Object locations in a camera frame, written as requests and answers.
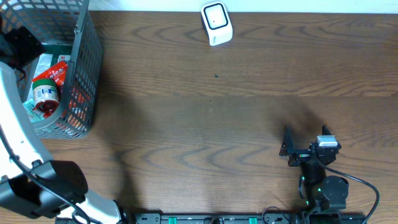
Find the green-lid seasoning jar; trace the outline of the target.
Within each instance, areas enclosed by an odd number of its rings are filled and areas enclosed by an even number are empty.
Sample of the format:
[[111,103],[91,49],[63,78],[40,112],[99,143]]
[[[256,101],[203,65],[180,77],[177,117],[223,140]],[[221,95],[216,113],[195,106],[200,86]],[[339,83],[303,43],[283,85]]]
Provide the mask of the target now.
[[43,113],[53,113],[60,104],[56,83],[44,78],[33,82],[32,87],[35,108]]

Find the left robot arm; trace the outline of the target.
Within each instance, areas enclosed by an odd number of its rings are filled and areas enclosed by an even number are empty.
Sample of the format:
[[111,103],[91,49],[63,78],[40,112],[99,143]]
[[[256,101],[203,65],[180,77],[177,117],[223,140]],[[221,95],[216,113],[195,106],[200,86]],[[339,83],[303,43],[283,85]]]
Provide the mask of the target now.
[[26,27],[1,33],[1,207],[56,223],[135,223],[114,200],[88,188],[79,166],[56,161],[22,105],[15,71],[45,52]]

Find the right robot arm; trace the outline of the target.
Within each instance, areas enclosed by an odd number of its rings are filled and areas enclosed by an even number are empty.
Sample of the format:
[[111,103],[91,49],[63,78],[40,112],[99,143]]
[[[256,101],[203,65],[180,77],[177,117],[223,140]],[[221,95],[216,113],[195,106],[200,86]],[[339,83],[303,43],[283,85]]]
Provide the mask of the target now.
[[290,217],[291,223],[341,223],[340,211],[346,208],[349,183],[326,174],[326,166],[336,160],[341,144],[326,126],[306,149],[294,146],[289,128],[285,128],[279,155],[287,156],[288,166],[300,167],[298,191],[307,208]]

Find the red snack bag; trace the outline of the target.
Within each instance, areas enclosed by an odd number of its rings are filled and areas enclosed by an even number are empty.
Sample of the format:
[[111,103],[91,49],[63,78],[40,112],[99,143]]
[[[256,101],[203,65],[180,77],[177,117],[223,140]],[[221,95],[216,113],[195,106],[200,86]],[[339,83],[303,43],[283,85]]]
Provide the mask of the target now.
[[67,63],[65,61],[59,61],[58,63],[47,69],[46,71],[42,72],[37,77],[33,78],[32,81],[36,82],[37,80],[45,78],[52,79],[57,85],[58,93],[62,94],[67,70],[68,70]]

